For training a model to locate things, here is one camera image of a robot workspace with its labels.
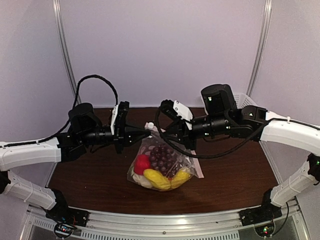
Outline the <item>clear zip top bag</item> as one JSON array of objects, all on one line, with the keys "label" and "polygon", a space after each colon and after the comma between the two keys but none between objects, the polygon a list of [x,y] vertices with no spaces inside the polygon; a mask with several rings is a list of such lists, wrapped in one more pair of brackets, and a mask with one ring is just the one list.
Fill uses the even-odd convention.
[{"label": "clear zip top bag", "polygon": [[144,128],[150,131],[150,136],[142,140],[128,169],[129,182],[166,192],[179,188],[192,177],[205,177],[199,160],[183,155],[165,143],[153,122],[147,122]]}]

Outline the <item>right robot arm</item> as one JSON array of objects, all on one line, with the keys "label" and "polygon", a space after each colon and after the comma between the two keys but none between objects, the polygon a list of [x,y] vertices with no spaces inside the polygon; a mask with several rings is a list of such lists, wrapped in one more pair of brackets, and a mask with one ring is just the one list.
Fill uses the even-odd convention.
[{"label": "right robot arm", "polygon": [[161,134],[168,144],[174,142],[188,150],[195,150],[198,139],[226,135],[243,139],[235,147],[212,155],[219,158],[235,152],[249,141],[279,143],[309,152],[307,160],[287,180],[268,190],[262,206],[256,210],[259,220],[268,220],[291,198],[311,185],[320,182],[320,128],[319,126],[284,117],[263,107],[246,105],[238,108],[228,84],[213,84],[201,90],[206,114],[195,117],[181,102],[163,100],[159,112],[172,123]]}]

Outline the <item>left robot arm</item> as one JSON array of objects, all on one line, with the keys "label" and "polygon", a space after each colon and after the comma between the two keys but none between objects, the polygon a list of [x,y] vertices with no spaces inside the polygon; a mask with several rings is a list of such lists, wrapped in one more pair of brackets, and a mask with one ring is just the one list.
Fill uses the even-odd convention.
[{"label": "left robot arm", "polygon": [[72,218],[63,194],[54,189],[36,185],[10,170],[16,167],[40,164],[72,162],[87,153],[90,146],[113,145],[118,154],[150,136],[150,131],[127,124],[129,102],[117,104],[111,114],[111,123],[103,125],[92,104],[85,102],[68,112],[69,130],[48,140],[30,142],[1,142],[0,144],[0,192],[11,195],[51,211],[61,222]]}]

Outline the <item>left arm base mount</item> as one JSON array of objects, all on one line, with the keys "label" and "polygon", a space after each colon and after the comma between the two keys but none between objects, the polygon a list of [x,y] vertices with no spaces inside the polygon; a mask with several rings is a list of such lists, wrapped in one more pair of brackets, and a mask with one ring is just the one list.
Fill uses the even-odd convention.
[{"label": "left arm base mount", "polygon": [[62,203],[56,203],[52,209],[45,209],[44,211],[46,217],[54,220],[56,223],[73,227],[85,227],[89,217],[88,211],[72,208]]}]

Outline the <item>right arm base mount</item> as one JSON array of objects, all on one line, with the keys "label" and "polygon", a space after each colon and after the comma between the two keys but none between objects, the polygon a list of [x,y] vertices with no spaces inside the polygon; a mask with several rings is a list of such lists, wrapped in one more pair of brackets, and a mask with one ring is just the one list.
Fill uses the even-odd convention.
[{"label": "right arm base mount", "polygon": [[261,205],[258,207],[247,208],[239,212],[242,226],[255,225],[280,218],[282,216],[280,207],[272,204]]}]

